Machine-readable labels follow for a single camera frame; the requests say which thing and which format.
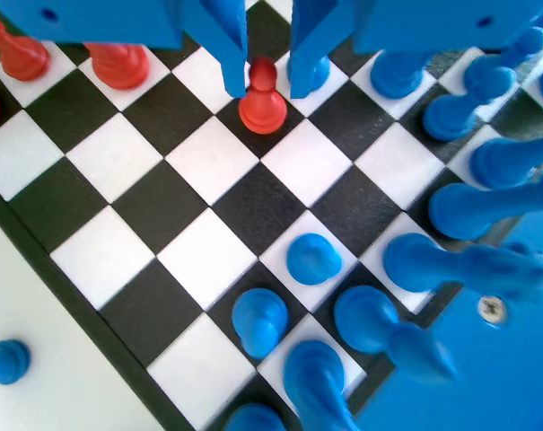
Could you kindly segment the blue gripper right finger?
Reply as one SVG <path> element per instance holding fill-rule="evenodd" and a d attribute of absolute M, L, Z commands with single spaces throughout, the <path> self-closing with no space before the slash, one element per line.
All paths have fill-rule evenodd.
<path fill-rule="evenodd" d="M 290 96 L 312 91 L 315 65 L 341 42 L 357 54 L 501 48 L 543 14 L 543 1 L 295 1 Z"/>

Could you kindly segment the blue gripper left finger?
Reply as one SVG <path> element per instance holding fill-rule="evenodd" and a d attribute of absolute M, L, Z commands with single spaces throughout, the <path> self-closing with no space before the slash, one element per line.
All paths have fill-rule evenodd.
<path fill-rule="evenodd" d="M 56 42 L 180 49 L 187 34 L 220 63 L 230 96 L 245 96 L 243 1 L 4 0 L 0 13 L 26 34 Z"/>

